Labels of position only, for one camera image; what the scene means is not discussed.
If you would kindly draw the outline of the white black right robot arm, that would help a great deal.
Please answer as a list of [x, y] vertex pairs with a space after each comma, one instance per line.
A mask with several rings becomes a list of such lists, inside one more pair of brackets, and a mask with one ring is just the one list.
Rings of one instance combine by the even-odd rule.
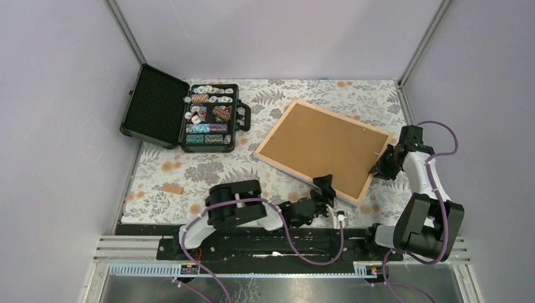
[[408, 178], [411, 197], [394, 226], [375, 223], [362, 242], [365, 257], [377, 260], [387, 249], [404, 252], [423, 264], [447, 260], [464, 218], [464, 207], [451, 201], [440, 182], [436, 159], [441, 154], [423, 142], [421, 124], [401, 129], [396, 145], [389, 144], [371, 173], [395, 180]]

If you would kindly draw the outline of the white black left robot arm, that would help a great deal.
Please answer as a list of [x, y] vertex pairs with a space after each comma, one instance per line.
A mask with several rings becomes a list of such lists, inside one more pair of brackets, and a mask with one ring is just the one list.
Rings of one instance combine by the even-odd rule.
[[266, 231], [310, 225], [317, 217], [330, 217], [333, 228], [344, 227], [344, 215], [334, 212], [336, 192], [332, 175], [313, 179], [319, 192], [297, 202], [286, 201], [278, 205], [262, 197], [258, 180], [220, 184], [209, 190], [205, 209], [173, 235], [171, 250], [180, 259], [189, 259], [202, 242], [218, 229], [238, 227], [255, 222]]

